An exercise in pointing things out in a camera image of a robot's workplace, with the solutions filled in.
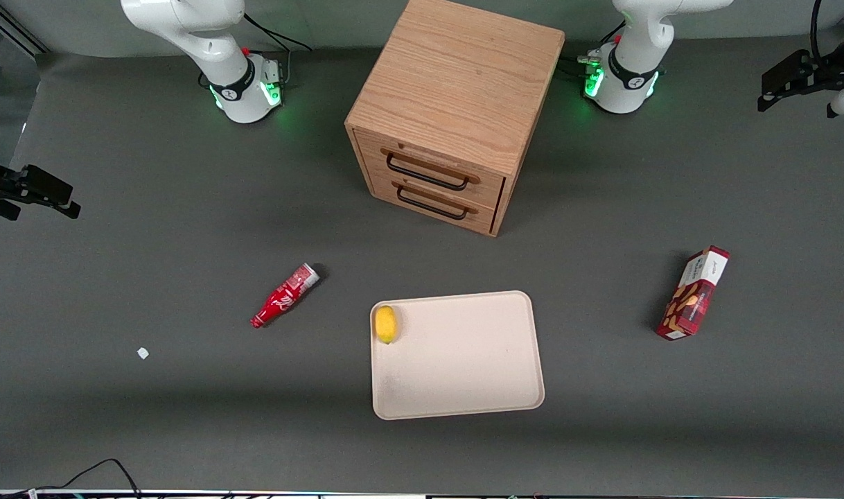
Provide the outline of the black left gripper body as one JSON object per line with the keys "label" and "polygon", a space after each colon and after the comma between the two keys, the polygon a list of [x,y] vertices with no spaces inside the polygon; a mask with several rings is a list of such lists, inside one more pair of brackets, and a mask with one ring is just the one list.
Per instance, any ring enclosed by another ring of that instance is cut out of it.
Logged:
{"label": "black left gripper body", "polygon": [[840,91],[844,89],[844,47],[837,47],[819,59],[803,50],[802,67],[805,67],[803,91]]}

